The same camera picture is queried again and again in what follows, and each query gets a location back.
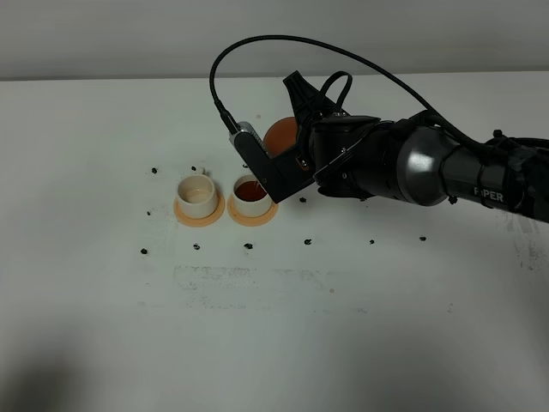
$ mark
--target black cable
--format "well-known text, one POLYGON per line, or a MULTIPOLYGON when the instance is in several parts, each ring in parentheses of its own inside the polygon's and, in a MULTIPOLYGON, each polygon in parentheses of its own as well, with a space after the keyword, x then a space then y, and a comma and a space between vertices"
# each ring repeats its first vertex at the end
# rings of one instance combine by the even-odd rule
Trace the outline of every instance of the black cable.
POLYGON ((374 131, 385 130, 394 123, 395 122, 392 121, 383 121, 375 124, 373 127, 370 127, 368 124, 366 124, 358 129, 357 133, 360 136, 359 140, 350 148, 348 148, 345 152, 335 157, 330 163, 328 163, 328 165, 317 171, 314 175, 316 182, 318 184, 321 184, 321 182, 326 179, 327 176, 334 173, 341 166, 350 161, 354 157, 354 155, 360 150, 368 136, 371 135, 374 131))
POLYGON ((549 148, 549 140, 539 139, 535 137, 512 137, 510 140, 520 143, 522 146, 529 148, 549 148))
MULTIPOLYGON (((440 173, 442 173, 442 171, 444 170, 444 166, 446 165, 446 161, 455 153, 457 152, 460 148, 462 148, 461 145, 459 144, 456 144, 454 146, 453 149, 451 149, 447 155, 445 155, 442 159, 442 161, 440 162, 440 167, 438 168, 438 170, 440 171, 440 173)), ((441 179, 441 182, 442 182, 442 187, 443 187, 443 191, 444 193, 446 194, 446 196, 448 197, 448 200, 450 202, 450 204, 455 204, 457 202, 457 197, 455 196, 452 196, 448 193, 448 186, 446 185, 446 180, 445 179, 441 179)))
POLYGON ((492 153, 494 153, 495 150, 497 150, 502 144, 504 144, 508 140, 509 140, 509 138, 507 136, 502 136, 499 139, 499 141, 496 142, 495 144, 493 144, 492 146, 486 146, 486 147, 490 148, 490 151, 488 152, 488 154, 486 154, 486 156, 484 158, 482 158, 482 157, 480 158, 480 169, 479 169, 479 172, 477 173, 477 189, 479 191, 480 204, 482 206, 484 206, 485 208, 488 208, 488 209, 494 209, 494 208, 492 206, 488 206, 486 204, 486 198, 483 194, 484 193, 484 186, 482 185, 482 175, 484 173, 484 170, 485 170, 486 166, 489 166, 492 153))
POLYGON ((425 109, 433 112, 434 114, 438 114, 438 112, 434 109, 434 107, 431 106, 427 102, 427 100, 421 97, 421 95, 419 95, 418 92, 413 90, 411 87, 409 87, 405 82, 400 80, 398 77, 391 75, 387 70, 379 67, 377 64, 374 64, 370 60, 366 60, 365 58, 362 58, 361 56, 358 56, 354 53, 351 53, 350 51, 341 49, 340 47, 323 43, 322 41, 307 39, 305 37, 298 37, 298 36, 286 36, 284 34, 269 34, 269 35, 263 35, 263 36, 249 37, 248 39, 237 41, 236 43, 228 46, 224 51, 222 51, 221 54, 214 60, 214 64, 212 64, 212 69, 209 72, 209 89, 210 89, 210 92, 212 93, 212 97, 214 98, 215 107, 217 107, 217 109, 219 110, 221 117, 223 118, 223 121, 227 125, 227 127, 229 127, 229 125, 236 127, 236 125, 230 124, 230 123, 234 123, 234 119, 232 118, 231 114, 226 110, 226 108, 223 106, 223 103, 221 103, 221 100, 218 97, 217 92, 215 91, 215 84, 214 84, 215 71, 217 70, 217 67, 220 65, 221 60, 223 60, 225 56, 230 52, 232 52, 233 50, 238 49, 242 45, 248 45, 249 43, 255 43, 257 41, 264 41, 264 40, 296 41, 298 43, 306 43, 307 45, 315 45, 317 47, 322 47, 323 49, 327 49, 332 52, 342 54, 343 56, 347 56, 348 58, 356 60, 357 62, 365 64, 371 69, 374 69, 377 73, 384 75, 389 80, 398 84, 401 88, 409 92, 419 103, 421 103, 421 105, 425 109))
MULTIPOLYGON (((362 58, 361 56, 351 53, 350 51, 341 49, 340 47, 323 43, 322 41, 307 39, 305 37, 289 36, 285 34, 268 34, 263 36, 249 37, 248 39, 242 39, 228 46, 214 60, 214 63, 212 64, 212 69, 209 72, 209 88, 210 88, 212 97, 214 98, 215 107, 217 107, 218 111, 220 112, 223 123, 225 123, 226 127, 229 129, 231 133, 236 133, 238 131, 238 125, 234 120, 234 118, 232 118, 231 113, 223 106, 223 103, 221 102, 219 96, 217 95, 217 92, 215 91, 215 72, 218 66, 220 65, 221 61, 225 58, 225 56, 230 52, 232 52, 233 50, 238 49, 242 45, 248 45, 249 43, 255 43, 257 41, 264 41, 264 40, 285 40, 285 41, 295 41, 298 43, 305 43, 307 45, 315 45, 317 47, 322 47, 323 49, 330 50, 332 52, 336 52, 343 56, 347 56, 348 58, 356 60, 357 62, 362 63, 370 67, 371 69, 374 69, 377 73, 384 75, 389 80, 396 83, 401 88, 406 90, 409 94, 411 94, 428 111, 428 114, 429 114, 429 116, 427 116, 428 118, 430 118, 432 121, 442 126, 443 129, 445 129, 451 134, 451 137, 454 141, 458 142, 465 148, 469 149, 472 153, 478 156, 489 155, 499 159, 507 158, 508 154, 506 151, 500 148, 491 150, 491 148, 488 148, 482 143, 476 142, 475 140, 467 136, 465 133, 457 129, 452 123, 450 123, 448 120, 443 118, 437 112, 437 110, 435 110, 435 108, 427 102, 427 100, 421 97, 421 95, 418 92, 413 90, 411 87, 409 87, 405 82, 400 80, 398 77, 392 75, 387 70, 379 67, 377 64, 374 64, 370 60, 362 58)), ((516 142, 514 142, 514 144, 517 147, 519 146, 519 144, 516 142)))
POLYGON ((340 97, 337 99, 337 103, 335 103, 335 111, 341 111, 341 107, 343 106, 343 100, 345 100, 345 98, 349 94, 349 90, 351 90, 351 86, 353 85, 353 77, 349 75, 346 71, 337 71, 332 76, 330 76, 326 82, 324 82, 322 88, 318 92, 317 101, 314 104, 314 107, 317 110, 320 110, 322 108, 322 102, 324 100, 324 97, 326 97, 326 93, 328 92, 329 88, 331 88, 332 85, 343 76, 347 76, 347 81, 345 83, 345 87, 343 88, 343 90, 341 90, 341 94, 340 97))

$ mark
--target red liquid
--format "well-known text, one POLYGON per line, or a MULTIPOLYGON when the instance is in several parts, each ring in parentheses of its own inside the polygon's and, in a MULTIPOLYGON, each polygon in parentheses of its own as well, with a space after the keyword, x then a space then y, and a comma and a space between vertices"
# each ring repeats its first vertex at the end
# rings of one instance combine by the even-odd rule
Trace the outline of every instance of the red liquid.
POLYGON ((244 182, 237 187, 234 194, 245 202, 256 202, 267 196, 267 193, 265 193, 263 188, 256 181, 244 182))

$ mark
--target cup rim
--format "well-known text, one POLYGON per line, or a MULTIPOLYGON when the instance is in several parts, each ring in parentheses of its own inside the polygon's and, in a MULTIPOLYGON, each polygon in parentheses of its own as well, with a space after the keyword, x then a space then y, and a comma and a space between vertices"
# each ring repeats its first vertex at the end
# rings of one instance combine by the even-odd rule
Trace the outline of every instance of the cup rim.
POLYGON ((216 189, 215 189, 215 184, 214 184, 214 181, 209 178, 208 176, 206 176, 205 174, 191 174, 190 176, 185 176, 184 178, 182 178, 179 183, 178 183, 178 188, 175 190, 175 194, 176 196, 178 197, 178 200, 180 200, 181 202, 185 203, 185 204, 188 204, 188 205, 192 205, 192 206, 201 206, 209 201, 212 200, 212 197, 214 197, 214 194, 216 192, 216 189), (187 180, 187 179, 191 179, 191 178, 199 178, 199 179, 206 179, 208 182, 209 182, 209 185, 210 185, 210 188, 211 188, 211 192, 209 193, 209 196, 206 200, 202 200, 201 202, 199 203, 191 203, 191 202, 187 202, 186 200, 184 200, 181 195, 179 195, 179 186, 181 186, 181 184, 187 180))
POLYGON ((247 183, 247 182, 252 182, 252 181, 256 181, 260 186, 261 186, 261 183, 259 183, 259 179, 256 177, 255 174, 253 173, 243 173, 241 174, 240 176, 238 176, 236 178, 236 180, 232 183, 232 195, 234 196, 235 199, 238 199, 240 202, 244 202, 244 203, 249 203, 249 204, 253 204, 253 203, 259 203, 259 202, 262 202, 264 201, 266 198, 270 199, 270 196, 268 195, 267 191, 265 189, 263 189, 263 186, 261 186, 261 188, 263 189, 263 191, 265 192, 265 196, 263 196, 261 199, 258 199, 258 200, 244 200, 244 199, 241 199, 240 197, 237 196, 237 194, 235 193, 234 191, 234 186, 237 184, 237 182, 239 180, 241 180, 242 178, 245 178, 245 177, 248 177, 248 176, 251 176, 253 178, 253 180, 246 180, 245 182, 242 182, 240 185, 238 185, 238 187, 240 187, 241 185, 243 185, 244 183, 247 183))

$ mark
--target white wall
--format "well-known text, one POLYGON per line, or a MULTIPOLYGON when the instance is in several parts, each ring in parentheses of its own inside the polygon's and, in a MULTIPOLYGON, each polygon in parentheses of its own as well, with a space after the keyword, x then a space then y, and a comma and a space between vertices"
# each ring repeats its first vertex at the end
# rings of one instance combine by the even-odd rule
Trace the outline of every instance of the white wall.
MULTIPOLYGON (((542 0, 3 0, 0 78, 205 76, 225 46, 292 33, 394 72, 543 70, 542 0)), ((220 73, 325 73, 357 65, 305 45, 251 45, 220 73)))

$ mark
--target orange coaster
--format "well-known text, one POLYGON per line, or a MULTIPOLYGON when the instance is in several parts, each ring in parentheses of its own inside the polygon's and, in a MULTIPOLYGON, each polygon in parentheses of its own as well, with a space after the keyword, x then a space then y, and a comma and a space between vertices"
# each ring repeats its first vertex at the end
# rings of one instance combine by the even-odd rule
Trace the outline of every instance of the orange coaster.
POLYGON ((173 201, 173 213, 178 219, 178 222, 182 225, 189 227, 208 226, 217 221, 221 217, 221 215, 223 215, 223 210, 225 210, 225 198, 219 191, 217 192, 217 199, 217 208, 215 208, 214 213, 212 213, 210 216, 203 217, 202 219, 192 219, 185 213, 183 213, 183 211, 181 211, 181 208, 179 208, 179 203, 177 199, 173 201))
POLYGON ((242 216, 239 212, 237 212, 237 209, 234 207, 234 200, 232 199, 231 195, 229 197, 229 201, 226 204, 226 208, 229 210, 229 216, 231 216, 231 219, 233 219, 239 225, 253 227, 264 225, 273 217, 275 217, 276 211, 278 210, 278 204, 273 202, 271 209, 267 210, 264 215, 258 217, 247 217, 242 216))

